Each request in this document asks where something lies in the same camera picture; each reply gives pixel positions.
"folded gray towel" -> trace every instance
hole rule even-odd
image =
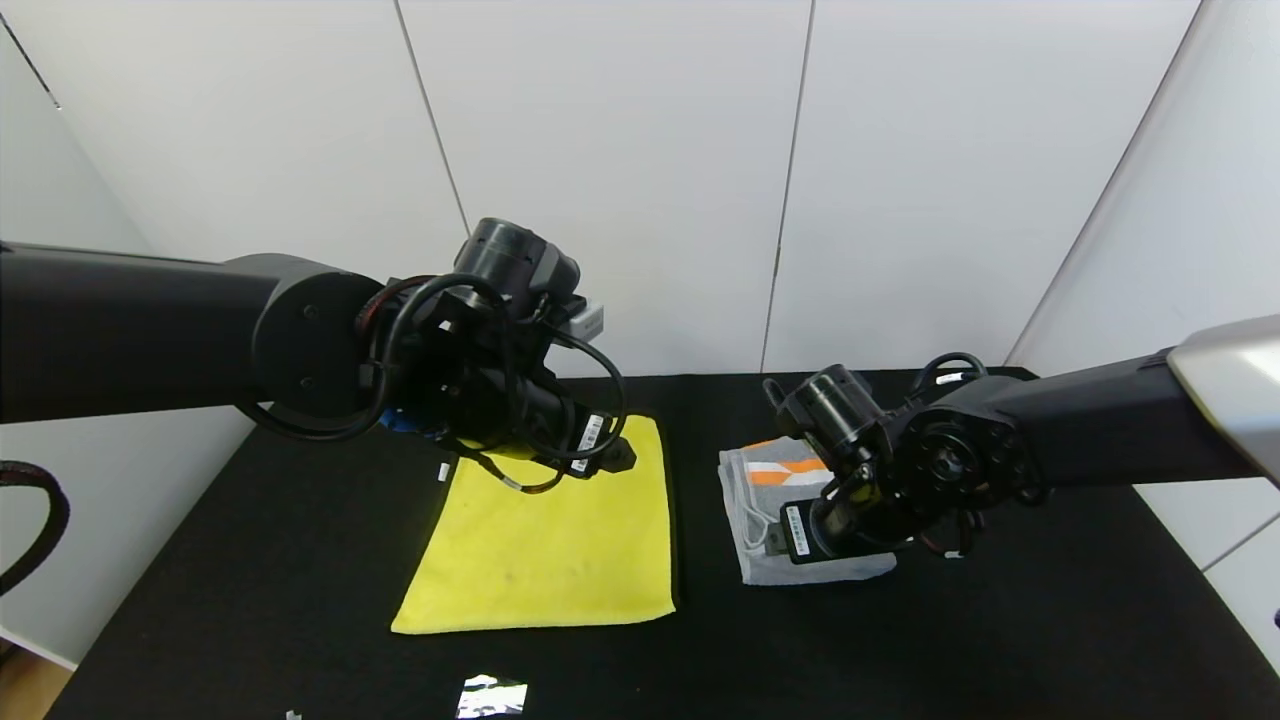
[[[799,439],[778,438],[741,450],[721,452],[719,478],[737,550],[742,583],[748,585],[799,585],[835,580],[865,580],[897,565],[892,552],[794,565],[786,555],[767,555],[767,527],[778,521],[787,502],[818,497],[831,471]]]

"barcode label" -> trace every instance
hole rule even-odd
[[[800,509],[795,505],[787,506],[787,527],[791,528],[791,539],[796,543],[796,555],[809,555],[809,538],[804,537]]]
[[[591,450],[595,447],[595,441],[600,437],[600,428],[604,427],[604,415],[591,415],[586,420],[586,429],[582,430],[582,439],[577,443],[579,452],[584,450]],[[582,473],[586,470],[586,460],[575,460],[570,464],[575,473]]]

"yellow towel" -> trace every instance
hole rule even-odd
[[[613,625],[673,612],[658,427],[632,416],[623,437],[634,469],[564,477],[541,495],[516,492],[461,461],[392,630]],[[550,473],[532,461],[494,460],[521,484]]]

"blue part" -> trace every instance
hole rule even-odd
[[[393,433],[420,433],[431,439],[444,434],[442,428],[429,428],[426,423],[403,409],[387,410],[378,421]]]

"black table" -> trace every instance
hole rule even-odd
[[[910,375],[870,373],[877,400],[896,404]],[[1280,717],[1271,667],[1130,488],[1009,503],[964,561],[920,551],[869,582],[742,587],[716,464],[776,436],[759,379],[630,386],[676,488],[673,615],[394,635],[440,456],[380,429],[338,446],[257,429],[49,717],[445,719],[477,673],[526,680],[531,720]],[[577,388],[609,401],[600,382]]]

